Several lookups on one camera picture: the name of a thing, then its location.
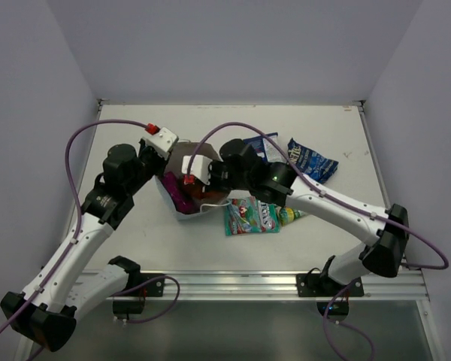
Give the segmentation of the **light blue paper bag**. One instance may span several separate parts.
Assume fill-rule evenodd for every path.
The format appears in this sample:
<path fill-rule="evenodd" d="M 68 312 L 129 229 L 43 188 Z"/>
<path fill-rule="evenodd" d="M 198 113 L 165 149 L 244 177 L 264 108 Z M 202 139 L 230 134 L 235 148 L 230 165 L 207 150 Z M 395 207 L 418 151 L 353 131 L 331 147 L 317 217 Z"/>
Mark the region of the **light blue paper bag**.
<path fill-rule="evenodd" d="M 172 172 L 175 175 L 175 177 L 179 181 L 181 189 L 182 189 L 182 185 L 183 185 L 183 174 L 181 171 L 183 157 L 191 156 L 193 150 L 196 148 L 197 145 L 198 145 L 198 143 L 196 143 L 196 142 L 179 140 L 179 142 L 175 145 L 174 149 L 172 150 L 168 164 L 166 165 L 166 168 L 164 170 L 164 173 Z M 161 180 L 162 180 L 163 175 L 161 177 L 155 177 L 156 185 L 157 185 L 159 194 L 161 195 L 162 199 L 165 201 L 165 204 L 167 205 L 167 207 L 169 208 L 173 217 L 176 220 L 179 220 L 179 221 L 191 220 L 194 217 L 199 217 L 201 215 L 205 215 L 206 213 L 210 213 L 211 211 L 213 211 L 215 208 L 225 207 L 228 204 L 229 196 L 227 196 L 225 199 L 223 199 L 219 204 L 204 203 L 202 205 L 199 205 L 199 204 L 195 203 L 195 207 L 196 207 L 195 213 L 181 214 L 175 209 L 174 204 L 171 200 L 171 197 L 169 196 L 169 194 L 166 192 L 165 188 L 162 185 Z"/>

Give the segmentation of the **red chips bag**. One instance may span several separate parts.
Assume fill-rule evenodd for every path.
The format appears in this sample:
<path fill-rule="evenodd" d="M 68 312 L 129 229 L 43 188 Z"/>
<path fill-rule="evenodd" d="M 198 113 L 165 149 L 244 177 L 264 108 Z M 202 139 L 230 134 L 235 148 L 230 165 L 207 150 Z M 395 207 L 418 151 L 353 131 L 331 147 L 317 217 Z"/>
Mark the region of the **red chips bag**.
<path fill-rule="evenodd" d="M 196 181 L 193 184 L 183 184 L 182 189 L 196 204 L 202 205 L 219 204 L 223 199 L 228 196 L 228 193 L 206 190 L 205 185 L 200 181 Z"/>

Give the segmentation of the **teal candy bag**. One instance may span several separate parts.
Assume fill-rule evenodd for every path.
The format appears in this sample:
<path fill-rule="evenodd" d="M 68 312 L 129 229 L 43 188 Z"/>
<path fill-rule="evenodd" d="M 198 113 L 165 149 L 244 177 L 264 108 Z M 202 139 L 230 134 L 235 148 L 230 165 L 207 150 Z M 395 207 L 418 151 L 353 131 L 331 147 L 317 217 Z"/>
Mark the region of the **teal candy bag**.
<path fill-rule="evenodd" d="M 224 210 L 225 235 L 278 233 L 275 207 L 253 196 L 229 199 Z"/>

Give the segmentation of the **purple snack bag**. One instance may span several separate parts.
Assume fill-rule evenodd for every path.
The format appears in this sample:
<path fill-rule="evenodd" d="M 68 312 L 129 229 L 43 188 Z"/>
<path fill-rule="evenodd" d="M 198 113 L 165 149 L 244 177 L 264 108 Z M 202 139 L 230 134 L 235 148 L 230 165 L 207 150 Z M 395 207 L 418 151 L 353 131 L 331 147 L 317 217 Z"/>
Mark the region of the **purple snack bag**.
<path fill-rule="evenodd" d="M 164 173 L 162 185 L 171 197 L 175 209 L 181 214 L 193 214 L 196 211 L 195 203 L 181 188 L 179 181 L 172 172 Z"/>

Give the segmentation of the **blue white snack bag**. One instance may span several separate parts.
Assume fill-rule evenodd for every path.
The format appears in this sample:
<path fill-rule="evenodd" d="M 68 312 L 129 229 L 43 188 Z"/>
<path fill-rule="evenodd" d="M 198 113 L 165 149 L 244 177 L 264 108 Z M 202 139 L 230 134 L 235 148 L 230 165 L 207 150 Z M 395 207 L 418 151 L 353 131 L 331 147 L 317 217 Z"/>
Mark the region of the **blue white snack bag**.
<path fill-rule="evenodd" d="M 273 163 L 286 161 L 277 148 L 261 135 L 246 138 L 244 139 L 244 143 L 251 145 L 264 162 Z"/>

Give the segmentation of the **green snack bag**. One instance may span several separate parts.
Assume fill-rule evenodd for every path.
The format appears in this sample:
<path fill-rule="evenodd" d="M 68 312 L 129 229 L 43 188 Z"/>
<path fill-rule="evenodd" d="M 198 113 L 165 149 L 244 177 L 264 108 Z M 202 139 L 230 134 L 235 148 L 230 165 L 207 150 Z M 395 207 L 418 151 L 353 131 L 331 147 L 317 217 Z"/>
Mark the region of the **green snack bag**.
<path fill-rule="evenodd" d="M 290 223 L 307 216 L 307 213 L 300 210 L 295 210 L 289 207 L 280 207 L 277 209 L 277 217 L 281 226 L 289 225 Z"/>

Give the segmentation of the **blue kettle chips bag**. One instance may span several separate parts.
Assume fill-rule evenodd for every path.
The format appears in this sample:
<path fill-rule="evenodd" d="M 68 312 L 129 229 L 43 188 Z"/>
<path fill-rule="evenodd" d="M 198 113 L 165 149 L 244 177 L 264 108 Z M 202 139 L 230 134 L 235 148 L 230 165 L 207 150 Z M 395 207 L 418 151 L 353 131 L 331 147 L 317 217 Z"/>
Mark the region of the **blue kettle chips bag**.
<path fill-rule="evenodd" d="M 326 183 L 337 171 L 339 162 L 299 144 L 290 138 L 287 154 L 289 160 L 305 175 L 320 184 Z"/>

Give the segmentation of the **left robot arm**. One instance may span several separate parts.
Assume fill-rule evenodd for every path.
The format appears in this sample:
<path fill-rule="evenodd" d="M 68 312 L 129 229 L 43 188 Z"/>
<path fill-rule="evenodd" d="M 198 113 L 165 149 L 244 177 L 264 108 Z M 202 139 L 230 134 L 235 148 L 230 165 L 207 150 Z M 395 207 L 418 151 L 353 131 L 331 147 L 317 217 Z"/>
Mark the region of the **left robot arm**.
<path fill-rule="evenodd" d="M 71 338 L 80 318 L 110 296 L 143 289 L 141 267 L 123 256 L 81 285 L 76 281 L 102 244 L 134 206 L 134 195 L 168 163 L 173 142 L 141 140 L 135 149 L 118 144 L 107 152 L 102 173 L 80 203 L 77 218 L 57 251 L 19 293 L 0 302 L 7 325 L 42 348 L 56 352 Z"/>

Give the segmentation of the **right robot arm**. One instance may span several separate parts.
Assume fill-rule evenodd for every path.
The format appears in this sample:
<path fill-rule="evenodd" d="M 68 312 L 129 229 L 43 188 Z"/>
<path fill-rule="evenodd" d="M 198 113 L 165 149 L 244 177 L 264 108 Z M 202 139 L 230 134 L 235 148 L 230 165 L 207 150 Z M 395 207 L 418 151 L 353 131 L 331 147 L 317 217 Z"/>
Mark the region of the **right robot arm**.
<path fill-rule="evenodd" d="M 262 202 L 318 217 L 360 241 L 346 253 L 330 256 L 312 285 L 333 296 L 363 275 L 397 276 L 409 239 L 404 231 L 409 224 L 406 208 L 351 199 L 298 173 L 289 163 L 264 162 L 238 138 L 225 143 L 219 154 L 218 160 L 201 167 L 206 190 L 244 190 Z"/>

